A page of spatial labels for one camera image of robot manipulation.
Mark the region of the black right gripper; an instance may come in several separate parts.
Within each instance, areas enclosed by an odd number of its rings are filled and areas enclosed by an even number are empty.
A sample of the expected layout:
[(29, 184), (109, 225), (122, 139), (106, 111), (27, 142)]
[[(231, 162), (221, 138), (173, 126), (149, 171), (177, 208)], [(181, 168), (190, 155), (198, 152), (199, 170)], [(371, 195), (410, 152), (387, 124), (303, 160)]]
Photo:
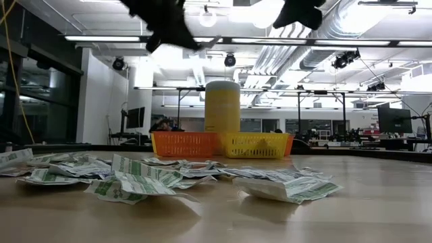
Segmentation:
[(325, 2), (326, 0), (285, 0), (273, 27), (278, 29), (298, 22), (311, 30), (317, 30), (323, 21), (319, 8)]

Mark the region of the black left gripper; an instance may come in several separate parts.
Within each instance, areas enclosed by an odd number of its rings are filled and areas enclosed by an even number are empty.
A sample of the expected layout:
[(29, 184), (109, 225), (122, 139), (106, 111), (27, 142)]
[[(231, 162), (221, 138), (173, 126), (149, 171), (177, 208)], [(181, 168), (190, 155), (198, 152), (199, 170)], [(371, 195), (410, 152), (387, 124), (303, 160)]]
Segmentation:
[(162, 44), (200, 51), (184, 19), (186, 0), (120, 0), (131, 17), (138, 16), (153, 34), (146, 42), (146, 50), (153, 53)]

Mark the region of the yellow canister white lid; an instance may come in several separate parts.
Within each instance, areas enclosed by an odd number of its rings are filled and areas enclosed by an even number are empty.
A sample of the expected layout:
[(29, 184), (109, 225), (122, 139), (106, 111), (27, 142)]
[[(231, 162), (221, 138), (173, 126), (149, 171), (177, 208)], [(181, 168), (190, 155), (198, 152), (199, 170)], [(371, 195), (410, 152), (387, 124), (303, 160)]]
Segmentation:
[(213, 81), (205, 87), (205, 131), (240, 131), (240, 85)]

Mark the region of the long overhead light bar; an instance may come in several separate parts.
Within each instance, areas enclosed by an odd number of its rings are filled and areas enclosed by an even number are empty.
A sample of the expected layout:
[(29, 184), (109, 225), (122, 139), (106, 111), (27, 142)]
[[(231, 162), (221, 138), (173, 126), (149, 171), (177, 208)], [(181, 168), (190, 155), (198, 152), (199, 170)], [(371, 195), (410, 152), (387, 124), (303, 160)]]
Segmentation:
[[(65, 35), (77, 43), (147, 43), (149, 36), (85, 36)], [(432, 48), (432, 40), (395, 39), (327, 39), (327, 38), (269, 38), (222, 36), (216, 45), (276, 45), (307, 47), (365, 47), (365, 48)]]

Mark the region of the black computer monitor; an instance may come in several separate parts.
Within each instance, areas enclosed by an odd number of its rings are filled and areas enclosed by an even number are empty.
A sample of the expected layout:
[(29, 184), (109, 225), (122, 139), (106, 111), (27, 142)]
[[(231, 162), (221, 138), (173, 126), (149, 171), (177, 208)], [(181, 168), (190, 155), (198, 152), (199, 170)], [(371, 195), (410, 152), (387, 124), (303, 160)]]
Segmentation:
[(144, 125), (144, 115), (144, 107), (128, 110), (126, 128), (142, 128)]
[(411, 113), (407, 109), (378, 108), (381, 133), (412, 133)]

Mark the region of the orange plastic basket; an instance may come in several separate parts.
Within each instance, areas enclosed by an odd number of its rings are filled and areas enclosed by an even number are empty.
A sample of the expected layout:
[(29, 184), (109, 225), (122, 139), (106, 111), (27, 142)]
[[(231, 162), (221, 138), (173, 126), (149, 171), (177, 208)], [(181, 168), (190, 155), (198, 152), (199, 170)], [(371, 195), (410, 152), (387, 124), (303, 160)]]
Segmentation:
[(284, 153), (285, 157), (287, 157), (287, 156), (290, 155), (291, 150), (292, 150), (292, 146), (293, 146), (293, 142), (294, 142), (294, 136), (293, 135), (289, 135), (287, 143), (286, 143), (285, 153)]
[(219, 139), (212, 132), (153, 132), (160, 157), (212, 157)]

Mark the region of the dark office desk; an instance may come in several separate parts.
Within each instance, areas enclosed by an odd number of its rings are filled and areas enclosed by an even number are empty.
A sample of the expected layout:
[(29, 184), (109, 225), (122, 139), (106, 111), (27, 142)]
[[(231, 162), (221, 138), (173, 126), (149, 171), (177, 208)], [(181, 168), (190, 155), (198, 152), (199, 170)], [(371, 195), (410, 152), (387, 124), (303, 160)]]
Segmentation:
[(151, 144), (147, 135), (135, 133), (115, 133), (109, 135), (109, 144), (122, 146), (146, 146)]
[(386, 138), (379, 141), (380, 147), (388, 151), (407, 150), (415, 152), (418, 144), (432, 145), (432, 140), (420, 138)]

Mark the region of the white pad packet dark print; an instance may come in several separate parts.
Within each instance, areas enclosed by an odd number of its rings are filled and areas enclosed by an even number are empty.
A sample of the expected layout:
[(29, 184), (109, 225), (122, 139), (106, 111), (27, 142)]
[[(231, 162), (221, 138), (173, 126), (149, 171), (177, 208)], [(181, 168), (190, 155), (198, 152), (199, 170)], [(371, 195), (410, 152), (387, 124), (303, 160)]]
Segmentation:
[(48, 169), (48, 172), (71, 178), (105, 179), (111, 174), (111, 168), (97, 167), (94, 165), (83, 165), (77, 167), (68, 167), (66, 165), (51, 165)]
[(85, 165), (96, 165), (98, 167), (110, 166), (110, 164), (107, 163), (106, 161), (99, 159), (98, 157), (91, 157), (88, 155), (72, 157), (71, 159), (62, 162), (62, 164), (70, 167), (85, 166)]
[(258, 180), (268, 179), (267, 174), (259, 169), (223, 168), (223, 169), (218, 169), (218, 171), (234, 177), (258, 179)]
[(314, 170), (310, 167), (304, 167), (302, 169), (294, 167), (291, 169), (268, 170), (265, 171), (265, 175), (273, 182), (287, 182), (303, 177), (318, 178), (320, 180), (331, 180), (333, 178), (332, 175), (326, 175), (323, 172)]
[(218, 169), (185, 169), (181, 168), (180, 173), (187, 178), (203, 178), (207, 176), (218, 176), (221, 172)]
[(32, 173), (34, 169), (29, 168), (18, 168), (18, 167), (10, 167), (10, 168), (4, 168), (0, 170), (0, 176), (6, 176), (6, 177), (18, 177), (25, 175), (27, 173)]

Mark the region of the silver round ventilation duct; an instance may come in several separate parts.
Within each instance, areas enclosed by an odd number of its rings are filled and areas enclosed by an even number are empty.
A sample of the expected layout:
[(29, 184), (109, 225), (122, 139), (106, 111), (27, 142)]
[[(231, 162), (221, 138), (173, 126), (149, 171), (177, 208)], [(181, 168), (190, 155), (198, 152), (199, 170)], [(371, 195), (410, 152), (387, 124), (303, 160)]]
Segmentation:
[[(340, 2), (324, 18), (320, 29), (312, 33), (313, 38), (358, 38), (360, 32), (355, 30), (350, 21), (358, 9), (360, 0), (340, 0)], [(301, 70), (313, 70), (335, 53), (335, 47), (308, 47), (306, 55), (301, 59)]]

